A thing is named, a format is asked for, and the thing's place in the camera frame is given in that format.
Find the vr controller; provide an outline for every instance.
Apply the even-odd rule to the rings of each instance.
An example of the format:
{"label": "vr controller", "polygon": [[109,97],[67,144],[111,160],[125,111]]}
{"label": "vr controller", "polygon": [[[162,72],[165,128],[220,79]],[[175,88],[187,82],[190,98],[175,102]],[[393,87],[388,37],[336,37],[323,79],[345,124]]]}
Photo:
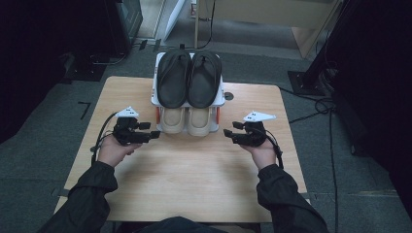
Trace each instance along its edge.
{"label": "vr controller", "polygon": [[139,114],[131,107],[117,113],[116,116],[118,121],[113,129],[113,136],[121,145],[144,144],[148,143],[150,139],[157,139],[160,136],[160,131],[137,132],[137,129],[150,129],[151,124],[149,122],[138,122],[137,117]]}
{"label": "vr controller", "polygon": [[263,122],[232,122],[233,127],[236,129],[243,130],[245,129],[246,134],[240,133],[233,133],[228,129],[224,129],[223,133],[225,137],[231,138],[233,144],[244,145],[244,146],[251,146],[251,147],[258,147],[264,143],[266,140],[266,134],[262,134],[265,132]]}
{"label": "vr controller", "polygon": [[224,129],[223,133],[225,137],[231,138],[233,144],[250,146],[250,147],[259,147],[268,139],[270,143],[273,145],[273,149],[275,150],[275,154],[279,160],[279,167],[284,168],[283,160],[282,160],[282,151],[276,142],[276,139],[266,135],[266,129],[263,126],[263,120],[274,119],[276,118],[273,115],[262,114],[258,112],[251,112],[243,119],[246,121],[245,123],[233,121],[232,125],[236,129],[245,130],[245,134],[241,133],[233,133],[228,129]]}

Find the black jacket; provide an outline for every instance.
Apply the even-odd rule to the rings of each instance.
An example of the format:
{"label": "black jacket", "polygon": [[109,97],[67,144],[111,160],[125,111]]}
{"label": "black jacket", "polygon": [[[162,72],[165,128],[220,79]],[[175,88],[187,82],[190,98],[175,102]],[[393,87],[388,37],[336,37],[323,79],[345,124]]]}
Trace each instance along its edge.
{"label": "black jacket", "polygon": [[[113,167],[95,162],[70,190],[66,203],[38,232],[99,232],[110,212],[104,195],[118,188],[114,173]],[[272,214],[274,232],[327,232],[325,221],[297,192],[297,184],[288,173],[274,164],[261,169],[258,177],[257,200]],[[153,229],[167,232],[161,227]]]}

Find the person's right hand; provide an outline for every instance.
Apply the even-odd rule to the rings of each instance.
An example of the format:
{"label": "person's right hand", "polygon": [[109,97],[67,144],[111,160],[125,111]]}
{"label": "person's right hand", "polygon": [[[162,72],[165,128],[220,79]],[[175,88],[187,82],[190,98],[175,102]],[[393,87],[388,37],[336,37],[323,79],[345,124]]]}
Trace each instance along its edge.
{"label": "person's right hand", "polygon": [[239,145],[242,149],[247,150],[254,160],[257,168],[261,170],[271,164],[276,164],[276,154],[273,149],[273,145],[268,139],[264,143],[256,148],[250,146]]}

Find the gray carpet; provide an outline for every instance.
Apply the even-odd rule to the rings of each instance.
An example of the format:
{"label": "gray carpet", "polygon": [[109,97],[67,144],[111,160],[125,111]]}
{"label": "gray carpet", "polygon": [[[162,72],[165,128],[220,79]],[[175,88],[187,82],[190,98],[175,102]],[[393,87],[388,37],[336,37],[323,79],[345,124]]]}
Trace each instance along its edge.
{"label": "gray carpet", "polygon": [[[230,83],[276,84],[291,89],[287,71],[305,71],[310,65],[305,60],[223,52],[218,55],[223,62],[223,80]],[[57,198],[51,192],[64,186],[105,80],[110,76],[151,78],[155,56],[151,47],[135,49],[120,64],[108,66],[99,83],[57,84],[16,136],[0,145],[1,232],[33,232],[52,215]],[[315,113],[312,101],[286,92],[283,98],[290,120]],[[79,101],[91,103],[84,119],[81,116],[86,106]],[[328,116],[298,121],[291,128],[311,203],[334,232]],[[332,134],[339,232],[410,232],[410,219],[391,192],[388,174],[371,158],[350,154],[350,143],[335,115]],[[263,232],[271,232],[270,224],[262,228]],[[111,224],[102,232],[111,232]]]}

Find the shoe display stand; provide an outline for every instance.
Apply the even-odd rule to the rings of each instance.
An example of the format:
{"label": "shoe display stand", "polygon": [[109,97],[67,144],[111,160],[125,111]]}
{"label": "shoe display stand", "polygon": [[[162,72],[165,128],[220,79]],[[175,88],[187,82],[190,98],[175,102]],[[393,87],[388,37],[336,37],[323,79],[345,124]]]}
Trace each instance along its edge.
{"label": "shoe display stand", "polygon": [[[160,125],[160,117],[162,113],[162,108],[163,106],[160,105],[158,99],[157,99],[157,93],[156,93],[156,84],[157,84],[157,67],[158,63],[161,59],[161,57],[165,54],[165,52],[160,52],[155,61],[155,67],[154,67],[154,82],[153,82],[153,88],[152,88],[152,104],[155,105],[155,110],[156,110],[156,128],[159,131],[163,131]],[[220,115],[220,107],[224,105],[224,91],[223,91],[223,77],[221,75],[221,83],[219,85],[219,90],[216,95],[215,101],[212,103],[210,108],[212,108],[211,115],[209,116],[211,118],[211,123],[210,123],[210,130],[209,132],[216,132],[219,129],[219,115]],[[191,105],[186,101],[181,108],[185,108],[185,127],[183,129],[183,132],[187,131],[187,123],[189,121],[189,109],[191,108]]]}

